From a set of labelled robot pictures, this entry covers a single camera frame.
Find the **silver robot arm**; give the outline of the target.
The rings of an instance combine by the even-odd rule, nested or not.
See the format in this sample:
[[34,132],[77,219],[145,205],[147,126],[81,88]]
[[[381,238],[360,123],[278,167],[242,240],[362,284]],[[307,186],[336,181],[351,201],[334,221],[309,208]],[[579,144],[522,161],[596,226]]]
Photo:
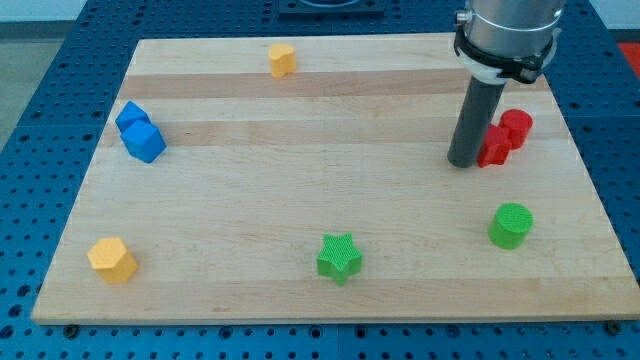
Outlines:
[[455,12],[454,52],[485,84],[532,84],[555,55],[564,6],[564,0],[467,0]]

